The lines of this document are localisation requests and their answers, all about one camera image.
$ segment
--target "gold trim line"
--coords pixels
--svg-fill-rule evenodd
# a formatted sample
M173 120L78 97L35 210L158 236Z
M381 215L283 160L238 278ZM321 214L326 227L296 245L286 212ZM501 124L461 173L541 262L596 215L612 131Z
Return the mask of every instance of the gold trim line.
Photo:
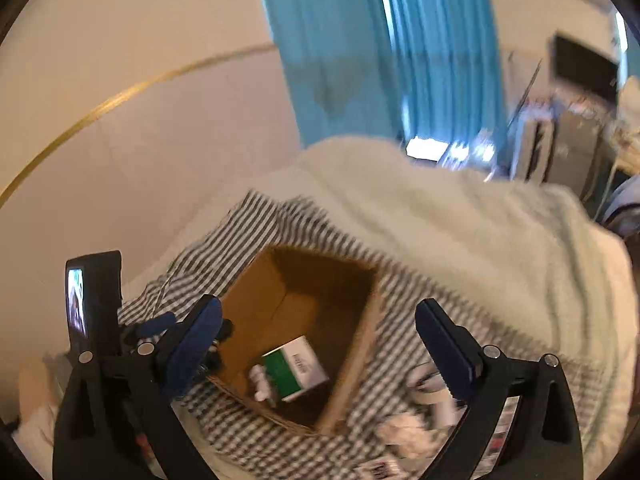
M9 183L9 185L5 188L5 190L0 194L0 208L9 200L9 197L18 189L21 183L25 181L25 179L33 173L33 171L41 164L43 161L51 155L51 153L55 152L60 146L62 146L65 142L71 139L75 134L78 134L84 128L97 121L104 114L107 114L115 107L121 105L122 103L128 101L129 99L135 97L136 95L142 93L147 88L156 83L162 83L165 81L169 81L175 77L185 75L189 72L195 72L196 70L200 70L203 68L208 68L212 65L216 65L225 61L229 61L232 59L241 59L243 57L251 56L253 54L263 54L265 52L271 52L273 50L277 50L277 47L274 43L265 43L258 46L251 46L248 48L243 48L240 50L235 50L233 52L227 52L224 54L218 54L216 56L207 57L207 59L203 59L200 61L196 61L194 63L185 65L181 68L177 68L176 70L171 70L169 72L165 72L162 75L159 75L153 79L148 81L137 83L133 85L131 88L126 89L119 94L114 95L107 99L102 104L95 107L93 110L89 112L88 115L80 119L76 124L71 126L66 132L62 133L60 136L56 137L44 150L42 150L39 154L37 154L33 160L27 164L24 169L18 173L18 175Z

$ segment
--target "open cardboard box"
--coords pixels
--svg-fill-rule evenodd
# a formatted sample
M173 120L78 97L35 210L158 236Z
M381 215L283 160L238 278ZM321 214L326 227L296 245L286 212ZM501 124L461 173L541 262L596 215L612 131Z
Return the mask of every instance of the open cardboard box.
M334 434L360 382L380 319L378 274L357 260L270 246L222 297L234 333L220 345L224 368L209 380L296 433ZM329 381L271 409L248 379L263 354L306 336Z

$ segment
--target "green and white box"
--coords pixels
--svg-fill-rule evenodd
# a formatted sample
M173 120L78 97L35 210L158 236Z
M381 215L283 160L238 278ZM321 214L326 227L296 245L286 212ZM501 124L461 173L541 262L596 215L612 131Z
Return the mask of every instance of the green and white box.
M262 363L280 399L285 402L291 402L329 380L304 336L263 355Z

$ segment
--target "gray striped blanket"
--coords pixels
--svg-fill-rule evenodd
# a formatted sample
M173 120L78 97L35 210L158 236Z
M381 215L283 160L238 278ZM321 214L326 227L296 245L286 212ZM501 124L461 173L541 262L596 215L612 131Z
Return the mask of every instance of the gray striped blanket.
M385 417L414 409L403 379L410 368L429 360L414 329L415 305L423 298L435 298L481 345L495 344L510 357L530 360L538 360L548 351L526 334L492 319L469 299L338 231L311 201L276 202L257 192L247 194L215 230L186 248L165 274L125 304L120 322L149 319L168 311L183 319L201 295L222 296L269 244L314 248L375 264L381 269L384 316L378 325L376 351L348 412L344 435L290 434L209 383L196 385L184 397L214 449L256 478L356 480L358 465L385 453L374 430ZM562 365L584 439L593 429L602 386L596 370L574 362ZM444 444L447 437L443 431L438 440Z

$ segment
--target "television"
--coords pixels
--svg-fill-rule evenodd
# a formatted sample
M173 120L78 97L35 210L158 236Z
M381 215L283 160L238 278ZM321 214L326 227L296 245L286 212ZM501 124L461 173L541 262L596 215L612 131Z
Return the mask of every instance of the television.
M618 104L618 64L596 51L556 34L552 47L552 71L585 94L613 107Z

